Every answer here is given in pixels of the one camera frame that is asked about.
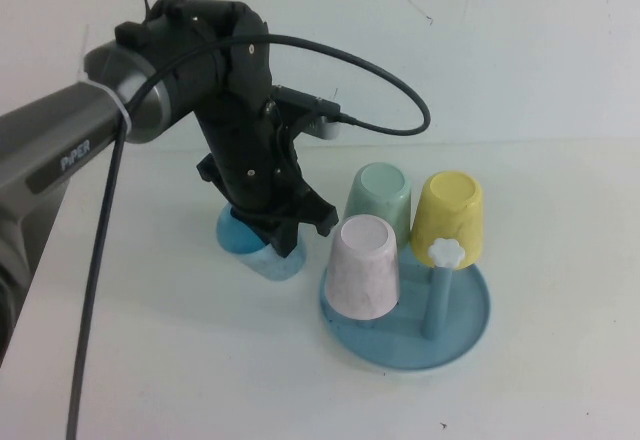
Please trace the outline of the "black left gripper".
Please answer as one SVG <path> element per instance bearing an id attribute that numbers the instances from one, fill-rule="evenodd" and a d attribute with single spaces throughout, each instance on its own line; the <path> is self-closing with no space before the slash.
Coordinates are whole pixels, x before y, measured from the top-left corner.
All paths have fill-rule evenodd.
<path id="1" fill-rule="evenodd" d="M 309 185 L 295 161 L 232 168 L 217 164 L 209 154 L 197 170 L 225 196 L 235 216 L 258 232 L 281 258 L 297 247 L 301 224 L 326 236 L 338 223 L 336 207 Z"/>

